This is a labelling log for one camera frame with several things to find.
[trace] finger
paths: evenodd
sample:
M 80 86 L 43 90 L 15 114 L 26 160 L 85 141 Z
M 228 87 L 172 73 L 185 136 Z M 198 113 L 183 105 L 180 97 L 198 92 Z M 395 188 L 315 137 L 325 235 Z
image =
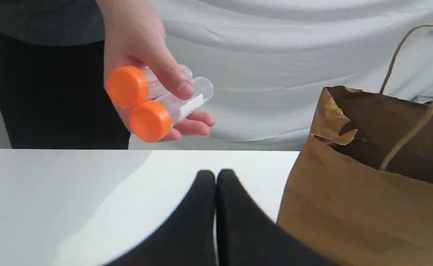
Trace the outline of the finger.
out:
M 196 110 L 193 113 L 191 113 L 187 119 L 194 120 L 194 121 L 200 121 L 205 123 L 207 126 L 212 127 L 215 125 L 215 118 L 211 116 L 209 113 Z
M 167 142 L 167 141 L 181 141 L 182 134 L 175 128 L 172 128 L 171 133 L 162 138 L 159 142 Z
M 177 129 L 182 135 L 210 135 L 210 127 L 203 122 L 195 120 L 184 119 L 175 125 L 174 128 Z
M 144 62 L 154 72 L 168 91 L 182 100 L 193 96 L 194 88 L 182 67 L 165 45 L 154 46 Z

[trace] paper bag handle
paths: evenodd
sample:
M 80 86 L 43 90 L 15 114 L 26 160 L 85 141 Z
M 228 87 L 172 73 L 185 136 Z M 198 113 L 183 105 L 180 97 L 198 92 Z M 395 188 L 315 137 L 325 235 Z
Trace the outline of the paper bag handle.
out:
M 384 82 L 382 83 L 381 90 L 379 91 L 379 94 L 384 93 L 384 89 L 386 88 L 387 81 L 389 81 L 389 78 L 392 74 L 392 69 L 394 68 L 395 60 L 397 59 L 397 55 L 399 54 L 399 51 L 404 45 L 407 38 L 416 30 L 423 28 L 423 27 L 433 27 L 433 24 L 424 24 L 417 27 L 414 27 L 411 29 L 405 36 L 402 41 L 400 41 L 400 44 L 397 46 L 397 49 L 394 53 L 394 56 L 392 57 L 391 64 L 389 65 L 389 70 L 387 71 L 387 75 L 384 79 Z M 433 101 L 428 107 L 426 113 L 423 115 L 423 117 L 419 120 L 419 122 L 412 128 L 406 135 L 404 135 L 389 151 L 389 153 L 386 155 L 384 160 L 381 163 L 381 166 L 379 167 L 379 170 L 385 171 L 387 168 L 387 165 L 389 165 L 389 162 L 391 162 L 392 158 L 399 152 L 399 150 L 408 143 L 427 123 L 430 121 L 431 117 L 433 116 Z

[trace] paper bag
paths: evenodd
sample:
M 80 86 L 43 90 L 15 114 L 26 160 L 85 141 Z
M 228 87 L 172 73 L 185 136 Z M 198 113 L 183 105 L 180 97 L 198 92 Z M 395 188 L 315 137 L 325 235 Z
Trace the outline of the paper bag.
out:
M 277 223 L 353 266 L 433 266 L 433 103 L 337 86 L 321 93 Z

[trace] gray shirt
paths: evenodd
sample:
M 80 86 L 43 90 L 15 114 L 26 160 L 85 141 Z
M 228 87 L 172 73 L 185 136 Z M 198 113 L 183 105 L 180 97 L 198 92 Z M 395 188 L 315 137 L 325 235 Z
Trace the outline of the gray shirt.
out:
M 52 46 L 89 44 L 105 37 L 95 0 L 0 0 L 0 32 Z

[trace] centrifuge tube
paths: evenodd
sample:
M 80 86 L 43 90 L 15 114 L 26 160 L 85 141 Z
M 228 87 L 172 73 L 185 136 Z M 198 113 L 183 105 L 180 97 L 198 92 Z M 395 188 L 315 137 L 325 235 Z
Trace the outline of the centrifuge tube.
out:
M 192 71 L 184 65 L 181 67 L 192 79 Z M 112 102 L 121 108 L 130 108 L 169 93 L 149 67 L 140 69 L 134 66 L 114 69 L 108 77 L 106 91 Z
M 177 123 L 212 98 L 213 84 L 208 79 L 198 77 L 192 82 L 195 93 L 189 100 L 165 94 L 136 105 L 129 115 L 132 133 L 147 143 L 158 142 L 168 135 Z

